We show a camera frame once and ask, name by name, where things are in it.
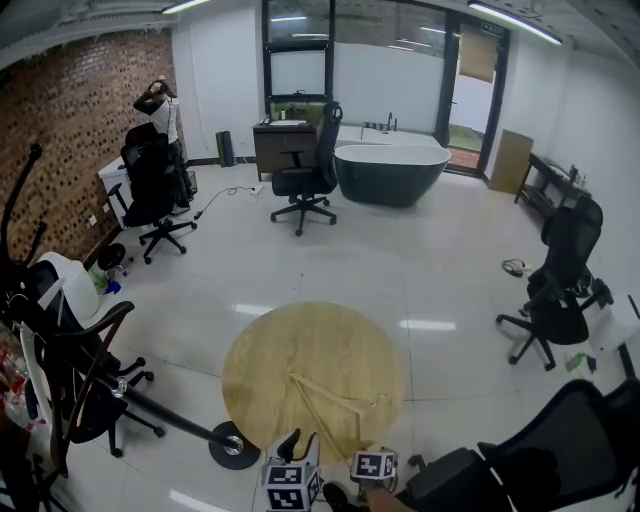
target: wooden tabletop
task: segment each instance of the wooden tabletop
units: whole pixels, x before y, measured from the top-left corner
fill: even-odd
[[[342,457],[336,451],[350,458],[379,442],[399,414],[405,379],[396,350],[384,330],[357,311],[326,302],[291,304],[256,319],[235,340],[225,361],[224,401],[236,426],[262,450],[300,428],[296,457],[318,432],[320,462],[337,462]],[[358,426],[354,412],[300,386],[338,450],[323,435],[291,374],[365,404]]]

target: glass door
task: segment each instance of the glass door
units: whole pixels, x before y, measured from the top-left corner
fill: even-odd
[[[496,87],[499,38],[461,24],[449,146],[454,170],[477,172]]]

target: ceiling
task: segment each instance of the ceiling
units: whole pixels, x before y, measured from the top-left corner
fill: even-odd
[[[0,10],[0,69],[74,39],[119,30],[160,29],[171,0],[11,0]]]
[[[307,5],[327,2],[303,1]],[[578,49],[640,68],[640,0],[484,1],[529,17],[532,23],[572,42]],[[0,6],[4,3],[6,0],[0,0]],[[171,26],[178,17],[163,16],[159,12],[172,3],[172,0],[11,0],[0,12],[0,69],[74,38],[129,28]],[[467,7],[467,0],[426,0],[425,3],[480,15]]]
[[[630,62],[640,68],[640,0],[483,0],[588,53]],[[428,0],[488,20],[467,0]]]

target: shoe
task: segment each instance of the shoe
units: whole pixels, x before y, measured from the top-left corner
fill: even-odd
[[[355,505],[349,503],[347,493],[340,486],[329,482],[322,486],[322,494],[333,512],[348,512],[351,510],[360,510]]]

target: door frame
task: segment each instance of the door frame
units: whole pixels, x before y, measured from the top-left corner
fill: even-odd
[[[451,107],[453,104],[453,92],[456,84],[458,53],[460,50],[460,27],[462,24],[471,25],[481,29],[482,24],[495,25],[485,20],[469,16],[467,14],[451,11],[447,14],[447,34],[445,39],[445,66],[442,76],[442,88],[440,90],[440,104],[438,106],[438,116],[436,121],[436,132],[434,138],[442,147],[449,145],[449,121],[451,119]],[[487,129],[482,141],[478,167],[470,169],[468,167],[449,164],[448,169],[478,178],[484,178],[489,163],[489,156],[493,149],[500,112],[502,110],[502,99],[507,77],[507,62],[509,60],[509,47],[511,43],[511,32],[503,27],[502,38],[498,38],[496,46],[496,79],[493,85],[493,96],[491,98],[491,108],[487,119]]]

